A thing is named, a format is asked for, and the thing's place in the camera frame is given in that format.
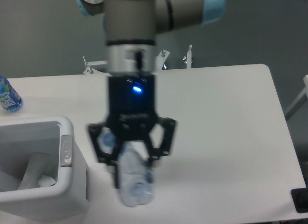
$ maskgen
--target black object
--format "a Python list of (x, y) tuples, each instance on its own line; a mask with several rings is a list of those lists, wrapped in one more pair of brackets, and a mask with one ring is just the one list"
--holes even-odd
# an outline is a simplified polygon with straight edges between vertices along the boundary
[(292, 189), (292, 199), (298, 213), (308, 212), (308, 188)]
[[(111, 76), (108, 78), (109, 115), (106, 122), (91, 124), (89, 134), (99, 162), (115, 167), (115, 187), (119, 188), (117, 159), (125, 141), (143, 141), (149, 154), (148, 167), (161, 156), (168, 156), (176, 126), (171, 118), (158, 117), (155, 112), (155, 76)], [(154, 148), (149, 133), (159, 124), (164, 136), (158, 148)], [(97, 138), (107, 127), (115, 135), (111, 154), (104, 153)]]

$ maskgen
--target metal bracket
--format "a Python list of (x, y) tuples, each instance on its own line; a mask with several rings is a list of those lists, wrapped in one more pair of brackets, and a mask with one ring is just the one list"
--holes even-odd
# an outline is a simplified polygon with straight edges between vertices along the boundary
[(170, 52), (167, 51), (167, 50), (162, 50), (158, 56), (156, 57), (156, 60), (155, 60), (155, 70), (156, 71), (160, 71), (162, 69), (167, 69), (167, 66), (165, 64), (168, 56), (169, 56)]
[(288, 121), (302, 107), (308, 98), (308, 75), (304, 77), (305, 88), (297, 95), (286, 109), (284, 117)]
[(192, 47), (192, 45), (189, 45), (187, 56), (183, 57), (183, 63), (186, 65), (187, 69), (191, 69), (193, 64)]

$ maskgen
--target white table top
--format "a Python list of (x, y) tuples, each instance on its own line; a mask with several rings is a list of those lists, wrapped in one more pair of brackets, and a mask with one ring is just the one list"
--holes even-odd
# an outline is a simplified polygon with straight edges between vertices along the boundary
[[(268, 67), (157, 73), (157, 112), (179, 125), (156, 171), (154, 201), (123, 206), (96, 163), (86, 124), (107, 115), (106, 74), (10, 79), (24, 99), (0, 119), (65, 115), (90, 166), (90, 209), (59, 224), (239, 224), (306, 218), (290, 190), (305, 187)], [(0, 214), (0, 223), (34, 223)]]

